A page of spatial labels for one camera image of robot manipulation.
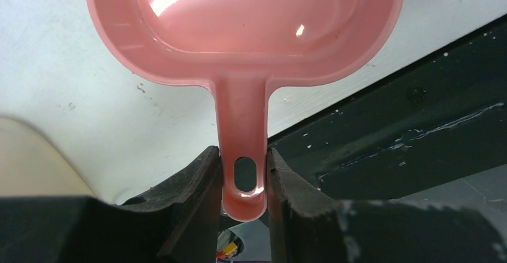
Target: white table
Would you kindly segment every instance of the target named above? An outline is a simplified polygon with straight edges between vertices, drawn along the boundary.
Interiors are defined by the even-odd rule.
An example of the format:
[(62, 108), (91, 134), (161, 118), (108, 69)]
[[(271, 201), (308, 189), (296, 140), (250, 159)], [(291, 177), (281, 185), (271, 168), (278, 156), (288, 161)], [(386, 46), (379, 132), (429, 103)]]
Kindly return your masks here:
[[(405, 0), (388, 42), (357, 73), (276, 91), (269, 135), (506, 13), (507, 0)], [(0, 40), (0, 115), (45, 134), (104, 200), (122, 202), (218, 143), (211, 95), (133, 75), (102, 44), (85, 0), (0, 0)]]

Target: pink plastic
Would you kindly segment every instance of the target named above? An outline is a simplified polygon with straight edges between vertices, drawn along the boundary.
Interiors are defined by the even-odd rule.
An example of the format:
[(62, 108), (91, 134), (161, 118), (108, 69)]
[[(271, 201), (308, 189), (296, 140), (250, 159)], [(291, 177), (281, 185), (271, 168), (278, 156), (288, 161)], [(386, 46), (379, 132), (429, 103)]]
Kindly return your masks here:
[[(87, 0), (111, 53), (165, 85), (200, 85), (216, 102), (223, 205), (250, 221), (266, 208), (267, 102), (283, 86), (321, 85), (366, 64), (402, 0)], [(257, 186), (239, 191), (234, 162), (250, 157)]]

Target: beige object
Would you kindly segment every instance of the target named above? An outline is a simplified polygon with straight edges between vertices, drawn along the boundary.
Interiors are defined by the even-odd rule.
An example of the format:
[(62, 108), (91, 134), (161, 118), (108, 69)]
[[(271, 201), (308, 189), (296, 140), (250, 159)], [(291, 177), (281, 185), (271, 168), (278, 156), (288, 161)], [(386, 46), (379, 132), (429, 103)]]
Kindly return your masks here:
[(0, 196), (92, 195), (93, 191), (37, 131), (0, 118)]

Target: scratch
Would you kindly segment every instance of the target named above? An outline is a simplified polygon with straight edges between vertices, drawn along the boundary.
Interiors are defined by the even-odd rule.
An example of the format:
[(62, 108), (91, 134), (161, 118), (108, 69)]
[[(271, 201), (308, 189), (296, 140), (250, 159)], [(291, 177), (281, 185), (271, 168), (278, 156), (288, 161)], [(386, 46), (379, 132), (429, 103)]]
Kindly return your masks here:
[(365, 157), (358, 157), (356, 160), (349, 161), (348, 163), (344, 164), (344, 165), (343, 165), (343, 167), (346, 167), (346, 166), (351, 166), (352, 164), (358, 163), (358, 162), (360, 162), (360, 161), (362, 161), (362, 160), (365, 160), (365, 159), (367, 159), (367, 158), (370, 158), (370, 157), (375, 157), (375, 156), (377, 156), (377, 155), (379, 155), (379, 154), (380, 154), (380, 152), (376, 152), (376, 153), (374, 153), (374, 154), (370, 154), (370, 155), (367, 155), (367, 156), (365, 156)]
[(390, 146), (387, 149), (390, 150), (390, 151), (392, 151), (394, 149), (402, 148), (404, 145), (405, 145), (404, 143), (399, 143), (397, 145)]
[(489, 193), (489, 194), (491, 194), (491, 195), (493, 194), (491, 191), (489, 191), (489, 189), (486, 189), (486, 188), (484, 188), (484, 187), (482, 187), (482, 186), (480, 186), (480, 187), (481, 187), (481, 188), (482, 188), (485, 192), (487, 192), (487, 193)]
[(475, 190), (478, 194), (480, 194), (482, 197), (484, 197), (484, 203), (486, 203), (486, 196), (484, 196), (484, 194), (482, 194), (480, 191), (478, 191), (475, 187), (473, 187), (471, 184), (469, 184), (466, 180), (462, 179), (461, 180), (466, 183), (469, 187), (471, 187), (473, 190)]
[(464, 117), (461, 117), (461, 118), (459, 118), (457, 120), (451, 121), (450, 123), (446, 123), (443, 126), (436, 127), (436, 128), (434, 128), (432, 130), (429, 130), (429, 131), (427, 131), (425, 133), (422, 133), (422, 134), (414, 137), (413, 139), (410, 139), (410, 141), (422, 139), (423, 137), (429, 135), (430, 133), (435, 133), (435, 132), (438, 132), (440, 130), (445, 130), (445, 129), (453, 128), (453, 127), (455, 127), (455, 126), (457, 126), (457, 125), (459, 125), (461, 123), (464, 123), (465, 121), (469, 121), (469, 120), (471, 120), (473, 118), (479, 117), (483, 113), (485, 113), (485, 112), (487, 112), (487, 111), (489, 111), (489, 110), (491, 110), (491, 109), (493, 109), (493, 108), (495, 108), (497, 106), (503, 106), (503, 102), (496, 103), (496, 104), (494, 104), (492, 106), (489, 106), (487, 108), (481, 109), (481, 110), (476, 111), (474, 113), (471, 113), (469, 115), (465, 115)]

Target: scoop handle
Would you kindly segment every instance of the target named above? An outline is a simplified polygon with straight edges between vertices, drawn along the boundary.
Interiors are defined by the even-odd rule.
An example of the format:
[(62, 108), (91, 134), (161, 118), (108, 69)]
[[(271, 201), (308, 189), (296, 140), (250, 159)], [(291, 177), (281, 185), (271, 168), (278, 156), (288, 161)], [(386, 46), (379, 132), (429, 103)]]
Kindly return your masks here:
[[(269, 98), (266, 81), (245, 76), (220, 79), (215, 81), (212, 93), (224, 168), (222, 205), (231, 218), (253, 221), (264, 213), (267, 205), (264, 192)], [(256, 164), (256, 185), (249, 192), (239, 190), (234, 183), (234, 163), (241, 157), (249, 157)]]

